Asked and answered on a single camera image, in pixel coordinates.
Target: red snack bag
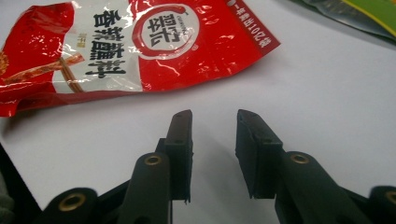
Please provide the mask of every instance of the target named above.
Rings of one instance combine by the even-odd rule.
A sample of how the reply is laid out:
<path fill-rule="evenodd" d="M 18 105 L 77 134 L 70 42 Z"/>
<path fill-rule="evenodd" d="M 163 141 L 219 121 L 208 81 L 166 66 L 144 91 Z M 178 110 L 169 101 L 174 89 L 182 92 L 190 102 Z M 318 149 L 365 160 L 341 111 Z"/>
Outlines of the red snack bag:
<path fill-rule="evenodd" d="M 234 75 L 278 45 L 242 0 L 30 7 L 0 51 L 0 116 L 186 88 Z"/>

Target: black plastic part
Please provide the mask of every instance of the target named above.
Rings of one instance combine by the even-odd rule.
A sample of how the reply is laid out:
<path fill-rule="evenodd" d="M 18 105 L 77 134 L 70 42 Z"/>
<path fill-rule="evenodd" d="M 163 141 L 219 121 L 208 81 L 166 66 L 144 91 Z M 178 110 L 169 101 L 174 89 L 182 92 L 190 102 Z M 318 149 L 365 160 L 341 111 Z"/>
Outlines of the black plastic part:
<path fill-rule="evenodd" d="M 313 157 L 287 152 L 279 172 L 305 224 L 372 223 Z M 276 199 L 277 203 L 290 203 Z"/>
<path fill-rule="evenodd" d="M 172 223 L 168 156 L 149 153 L 135 165 L 118 224 Z"/>
<path fill-rule="evenodd" d="M 157 152 L 165 153 L 171 165 L 172 200 L 190 201 L 192 169 L 192 113 L 181 111 L 172 117 L 168 134 L 160 139 Z"/>
<path fill-rule="evenodd" d="M 259 115 L 242 109 L 238 111 L 235 152 L 250 198 L 275 197 L 276 167 L 285 152 L 282 146 L 282 141 Z"/>
<path fill-rule="evenodd" d="M 396 223 L 396 188 L 391 186 L 375 187 L 370 193 L 368 208 L 376 223 Z"/>
<path fill-rule="evenodd" d="M 6 181 L 8 194 L 14 200 L 14 223 L 31 224 L 42 211 L 1 145 L 0 171 Z"/>
<path fill-rule="evenodd" d="M 93 189 L 70 189 L 54 198 L 34 224 L 97 223 L 97 195 Z"/>
<path fill-rule="evenodd" d="M 288 189 L 284 183 L 280 183 L 275 200 L 276 214 L 280 224 L 303 224 L 296 204 L 294 203 Z"/>
<path fill-rule="evenodd" d="M 98 211 L 101 214 L 100 223 L 117 223 L 128 186 L 129 181 L 126 181 L 98 198 Z"/>
<path fill-rule="evenodd" d="M 347 196 L 352 200 L 352 202 L 368 217 L 371 219 L 369 207 L 368 207 L 368 199 L 353 192 L 349 189 L 342 188 L 343 191 L 347 194 Z"/>

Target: green object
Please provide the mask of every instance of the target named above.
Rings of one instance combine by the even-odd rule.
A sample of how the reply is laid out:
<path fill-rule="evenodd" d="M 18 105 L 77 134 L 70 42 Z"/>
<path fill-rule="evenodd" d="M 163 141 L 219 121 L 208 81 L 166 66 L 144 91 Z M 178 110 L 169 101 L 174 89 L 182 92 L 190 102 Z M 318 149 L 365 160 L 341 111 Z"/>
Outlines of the green object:
<path fill-rule="evenodd" d="M 396 37 L 396 0 L 343 0 Z"/>

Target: plastic packaging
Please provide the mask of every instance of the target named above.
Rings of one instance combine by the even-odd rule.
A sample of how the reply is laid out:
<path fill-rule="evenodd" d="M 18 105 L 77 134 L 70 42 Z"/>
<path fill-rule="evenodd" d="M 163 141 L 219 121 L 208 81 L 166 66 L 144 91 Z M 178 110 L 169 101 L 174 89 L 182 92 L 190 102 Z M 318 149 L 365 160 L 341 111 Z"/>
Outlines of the plastic packaging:
<path fill-rule="evenodd" d="M 0 116 L 234 75 L 279 42 L 242 0 L 30 7 L 0 51 Z"/>
<path fill-rule="evenodd" d="M 364 32 L 396 40 L 394 0 L 303 0 L 320 13 Z"/>

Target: white table surface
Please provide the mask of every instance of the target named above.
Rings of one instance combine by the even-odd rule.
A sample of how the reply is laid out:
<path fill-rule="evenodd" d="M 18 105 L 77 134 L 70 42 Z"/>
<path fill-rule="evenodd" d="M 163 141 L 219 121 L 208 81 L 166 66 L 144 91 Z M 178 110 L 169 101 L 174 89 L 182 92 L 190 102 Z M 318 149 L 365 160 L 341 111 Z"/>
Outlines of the white table surface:
<path fill-rule="evenodd" d="M 0 0 L 0 44 L 22 11 L 56 2 Z M 193 113 L 191 203 L 174 203 L 174 223 L 278 223 L 274 201 L 248 197 L 234 155 L 239 108 L 260 114 L 285 150 L 314 156 L 340 186 L 363 196 L 396 186 L 396 45 L 290 0 L 246 3 L 282 45 L 234 77 L 0 119 L 0 141 L 38 204 L 126 181 L 185 109 Z"/>

